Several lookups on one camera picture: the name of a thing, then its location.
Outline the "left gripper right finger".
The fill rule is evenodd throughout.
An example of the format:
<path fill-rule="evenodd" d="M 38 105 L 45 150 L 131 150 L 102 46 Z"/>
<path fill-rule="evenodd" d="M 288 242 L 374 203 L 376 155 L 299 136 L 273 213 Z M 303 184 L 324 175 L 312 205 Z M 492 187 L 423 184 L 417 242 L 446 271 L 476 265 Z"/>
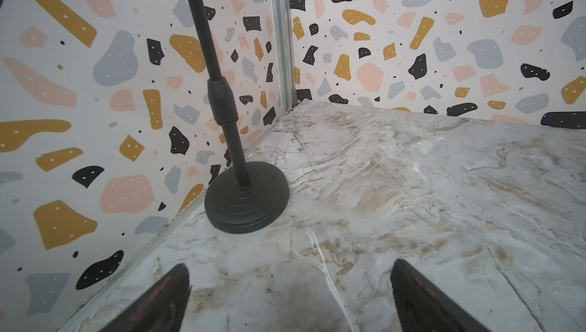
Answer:
<path fill-rule="evenodd" d="M 488 329 L 403 259 L 390 275 L 403 331 L 488 332 Z"/>

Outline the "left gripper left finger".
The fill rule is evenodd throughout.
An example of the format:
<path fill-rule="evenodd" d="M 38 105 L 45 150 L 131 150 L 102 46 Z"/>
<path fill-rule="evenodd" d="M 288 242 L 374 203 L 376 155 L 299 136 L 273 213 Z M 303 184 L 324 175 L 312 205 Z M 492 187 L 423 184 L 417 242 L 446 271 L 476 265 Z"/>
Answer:
<path fill-rule="evenodd" d="M 101 331 L 180 331 L 190 292 L 189 270 L 177 264 Z"/>

